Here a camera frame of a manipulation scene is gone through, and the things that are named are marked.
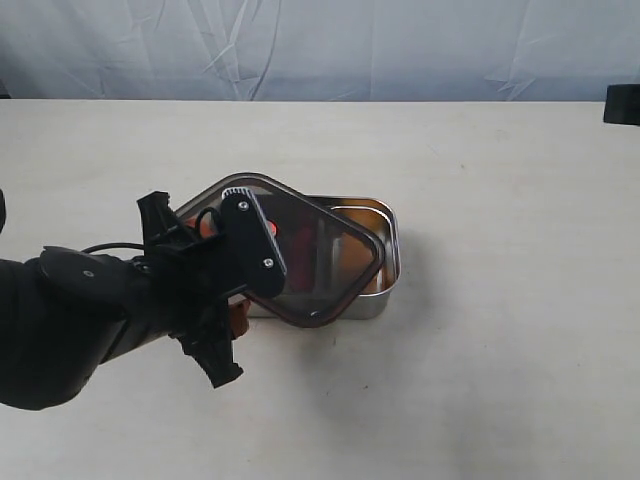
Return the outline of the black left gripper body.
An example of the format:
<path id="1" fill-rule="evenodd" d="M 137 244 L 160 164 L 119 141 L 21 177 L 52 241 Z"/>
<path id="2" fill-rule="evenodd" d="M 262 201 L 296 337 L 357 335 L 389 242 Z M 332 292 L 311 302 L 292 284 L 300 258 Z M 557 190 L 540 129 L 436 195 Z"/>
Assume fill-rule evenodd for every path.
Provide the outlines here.
<path id="1" fill-rule="evenodd" d="M 231 286 L 220 284 L 233 271 L 220 239 L 199 238 L 169 206 L 169 195 L 153 192 L 137 201 L 144 254 L 132 267 L 125 295 L 127 320 L 119 333 L 124 355 L 168 336 L 202 368 L 212 386 L 239 378 L 229 327 Z"/>

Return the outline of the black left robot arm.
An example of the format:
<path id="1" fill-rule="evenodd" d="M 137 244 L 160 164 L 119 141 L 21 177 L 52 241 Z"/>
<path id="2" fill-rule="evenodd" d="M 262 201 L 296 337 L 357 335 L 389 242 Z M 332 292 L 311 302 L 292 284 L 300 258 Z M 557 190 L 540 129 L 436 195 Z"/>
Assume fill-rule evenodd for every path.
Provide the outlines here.
<path id="1" fill-rule="evenodd" d="M 247 286 L 235 250 L 255 213 L 224 200 L 181 222 L 165 194 L 139 204 L 142 254 L 129 260 L 45 247 L 1 264 L 1 401 L 39 411 L 76 397 L 96 369 L 162 337 L 180 343 L 214 387 L 236 380 Z"/>

